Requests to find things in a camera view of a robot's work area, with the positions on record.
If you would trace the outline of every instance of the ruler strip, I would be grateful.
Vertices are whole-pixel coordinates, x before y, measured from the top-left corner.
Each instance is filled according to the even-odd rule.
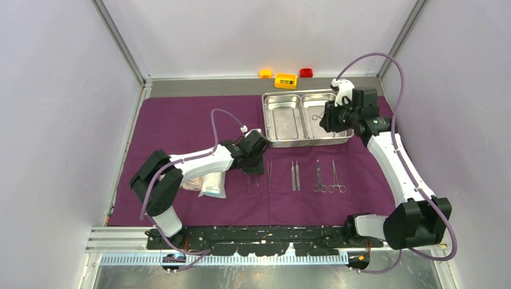
[[[163,257],[168,253],[103,253],[101,266],[160,266]],[[205,256],[196,266],[266,266],[266,265],[338,265],[348,264],[348,253],[339,252],[331,256],[295,256],[287,253],[282,256]],[[176,263],[176,266],[188,265],[199,256],[187,256],[186,263]]]

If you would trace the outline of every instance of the cable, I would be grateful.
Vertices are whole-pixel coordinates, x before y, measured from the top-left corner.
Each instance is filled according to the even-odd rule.
[[[457,242],[456,234],[454,233],[454,229],[451,226],[451,224],[449,223],[449,220],[447,220],[447,218],[443,214],[443,212],[431,200],[431,198],[428,195],[426,195],[424,190],[422,190],[419,187],[419,183],[417,182],[417,180],[413,176],[412,171],[408,167],[408,164],[404,161],[404,158],[403,158],[403,155],[402,155],[401,151],[398,149],[398,145],[397,145],[397,141],[396,141],[396,119],[397,119],[398,110],[399,110],[399,107],[401,105],[401,100],[403,98],[403,93],[404,93],[404,72],[403,72],[403,68],[401,67],[399,62],[395,58],[393,58],[392,56],[390,56],[390,55],[388,55],[386,53],[373,52],[373,53],[368,53],[368,54],[362,55],[361,57],[353,60],[350,64],[348,64],[339,73],[339,75],[337,76],[336,79],[339,80],[339,78],[344,74],[344,72],[346,72],[346,70],[348,70],[353,64],[357,63],[361,59],[364,59],[364,58],[370,57],[370,56],[383,56],[383,57],[386,57],[390,61],[392,61],[396,65],[398,70],[399,70],[400,77],[401,77],[401,88],[400,88],[400,93],[399,93],[399,96],[398,96],[398,101],[396,102],[396,106],[394,108],[394,113],[392,114],[392,123],[391,123],[392,126],[391,126],[391,134],[390,134],[390,136],[392,137],[392,143],[393,143],[394,149],[397,151],[398,157],[401,160],[401,163],[403,164],[403,167],[404,167],[406,173],[408,174],[408,177],[410,178],[410,180],[412,180],[413,185],[416,188],[418,188],[418,192],[421,194],[421,196],[426,200],[426,202],[428,202],[428,204],[433,208],[433,210],[438,214],[440,219],[444,222],[445,227],[447,228],[447,231],[449,232],[449,234],[451,236],[451,239],[453,241],[453,247],[451,249],[451,253],[449,253],[449,255],[447,255],[445,257],[433,257],[433,256],[430,256],[430,255],[424,254],[424,253],[422,253],[422,252],[420,252],[420,251],[418,251],[418,250],[416,250],[414,248],[409,248],[409,249],[412,252],[416,253],[417,255],[423,256],[424,258],[430,259],[430,260],[433,260],[433,261],[448,261],[448,260],[451,260],[451,259],[454,258],[454,256],[456,255],[456,253],[458,251],[458,242]]]
[[[383,274],[383,273],[387,273],[391,270],[393,270],[398,264],[399,262],[401,262],[401,257],[403,255],[403,250],[400,250],[400,253],[398,255],[398,258],[396,259],[396,261],[394,262],[394,264],[390,267],[388,267],[387,269],[384,269],[384,270],[379,270],[379,271],[373,271],[373,270],[360,270],[360,272],[362,273],[367,273],[367,274]]]
[[[197,260],[195,260],[194,262],[191,262],[190,264],[182,267],[182,268],[179,268],[177,269],[175,272],[181,272],[181,271],[185,271],[187,269],[190,269],[193,265],[195,265],[198,261],[200,261],[203,257],[205,257],[207,254],[209,254],[209,252],[206,252],[204,253],[203,255],[200,256],[200,258],[197,258]],[[154,278],[160,276],[159,274],[151,274],[151,276],[147,277],[146,279],[144,279],[142,282],[139,282],[138,284],[136,285],[126,285],[126,286],[118,286],[116,288],[120,288],[120,289],[132,289],[132,288],[140,288],[142,285],[146,284],[147,282],[153,280]],[[105,288],[110,288],[110,283],[112,282],[112,278],[113,278],[113,275],[111,275],[107,281],[107,283],[105,284]]]
[[[144,201],[142,203],[142,210],[140,212],[140,219],[143,220],[145,214],[146,214],[146,209],[147,209],[147,204],[149,203],[149,196],[151,195],[151,192],[152,192],[152,188],[154,187],[154,184],[156,183],[156,180],[158,179],[158,177],[168,168],[170,168],[171,166],[173,166],[174,164],[177,164],[177,163],[184,163],[185,161],[192,161],[192,160],[198,160],[200,158],[204,158],[204,157],[207,157],[209,155],[212,155],[216,152],[216,149],[218,147],[218,133],[216,131],[216,124],[215,124],[215,112],[217,111],[220,111],[222,113],[225,113],[227,115],[229,115],[230,117],[232,117],[241,127],[242,129],[243,128],[246,128],[242,122],[236,117],[234,116],[232,113],[228,112],[227,110],[222,110],[220,108],[215,108],[214,110],[211,110],[211,125],[213,127],[213,136],[215,137],[215,145],[213,146],[213,150],[210,151],[210,152],[206,152],[202,155],[195,155],[193,157],[187,157],[187,158],[183,158],[182,160],[175,160],[175,161],[171,161],[170,163],[164,165],[163,167],[161,167],[158,171],[156,171],[156,173],[152,176],[152,179],[151,179],[151,182],[149,182],[149,186],[147,187],[147,191],[145,193],[145,197],[144,197]]]
[[[246,131],[246,127],[232,113],[230,113],[230,112],[228,112],[226,110],[219,109],[219,108],[215,108],[214,110],[211,110],[211,124],[212,124],[212,127],[213,127],[213,136],[215,137],[215,145],[213,146],[213,149],[210,152],[206,152],[206,153],[204,153],[202,155],[196,155],[196,156],[193,156],[193,157],[183,158],[182,160],[171,161],[170,163],[164,165],[158,171],[156,171],[156,173],[151,178],[151,182],[149,182],[149,186],[147,188],[147,192],[145,194],[144,201],[142,203],[142,210],[140,212],[140,219],[141,220],[143,220],[144,216],[146,215],[147,204],[149,203],[149,197],[151,195],[151,192],[152,192],[152,189],[154,187],[154,184],[156,183],[156,180],[158,179],[158,177],[166,169],[168,169],[169,167],[173,166],[174,164],[183,163],[185,161],[197,160],[199,158],[204,158],[204,157],[207,157],[209,155],[212,155],[212,154],[214,154],[216,152],[216,149],[218,147],[218,133],[216,131],[215,112],[217,112],[217,111],[220,111],[220,112],[225,113],[225,114],[229,115],[230,117],[232,117],[241,126],[242,132]],[[156,224],[154,219],[152,217],[150,217],[150,216],[148,216],[148,219],[153,223],[153,225],[156,227],[156,229],[160,233],[161,238],[165,241],[165,243],[167,243],[167,245],[169,245],[169,247],[171,247],[174,250],[178,251],[179,253],[182,253],[182,254],[185,254],[185,255],[195,255],[195,256],[200,255],[200,257],[197,260],[195,260],[194,262],[192,262],[192,263],[190,263],[190,264],[188,264],[188,265],[186,265],[186,266],[184,266],[182,268],[179,268],[176,272],[184,271],[184,270],[187,270],[187,269],[191,268],[194,264],[196,264],[198,261],[200,261],[202,258],[204,258],[206,255],[208,255],[211,252],[210,249],[207,249],[207,250],[204,250],[204,251],[200,251],[200,252],[188,252],[188,251],[183,251],[183,250],[177,248],[176,246],[174,246],[171,243],[171,241],[167,238],[167,236],[165,236],[165,233],[158,226],[158,224]]]

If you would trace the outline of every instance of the enclosure wall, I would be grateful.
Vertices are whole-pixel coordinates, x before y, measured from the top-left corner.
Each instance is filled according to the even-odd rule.
[[[90,0],[0,8],[0,287],[76,288],[140,84]]]
[[[105,0],[139,67],[153,78],[256,76],[260,69],[332,76],[390,50],[415,1]],[[349,75],[374,76],[382,59]]]
[[[453,205],[460,288],[511,284],[509,11],[505,0],[431,0],[397,56],[399,128],[417,170]],[[394,67],[384,87],[395,104]]]

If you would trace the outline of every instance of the metal floor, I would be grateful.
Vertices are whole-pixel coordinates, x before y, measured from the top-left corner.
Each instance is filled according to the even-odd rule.
[[[385,269],[397,255],[396,251],[373,251],[368,269]],[[95,288],[435,289],[442,284],[432,261],[406,250],[400,265],[385,274],[358,274],[346,266],[331,265],[195,267],[169,275],[157,266],[101,266]]]

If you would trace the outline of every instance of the purple mat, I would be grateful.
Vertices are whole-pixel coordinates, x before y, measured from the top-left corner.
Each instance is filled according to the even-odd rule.
[[[381,115],[391,110],[378,99]],[[186,154],[213,146],[210,112],[223,108],[236,115],[249,129],[264,127],[260,96],[205,96],[194,98],[147,99],[126,157],[117,190],[111,226],[150,226],[140,221],[142,205],[130,190],[129,181],[147,157],[158,149],[167,154]],[[239,127],[224,114],[216,115],[220,141],[237,139]],[[174,208],[186,226],[243,225],[342,225],[347,215],[376,213],[388,215],[394,209],[390,187],[374,157],[354,137],[346,144],[304,148],[268,149],[272,160],[271,191],[266,173],[253,176],[250,193],[247,178],[240,171],[228,172],[226,199],[197,197],[198,192],[180,190]],[[316,159],[321,164],[324,184],[332,184],[331,161],[335,160],[339,183],[347,192],[315,193]],[[301,191],[291,189],[291,161],[298,161]]]

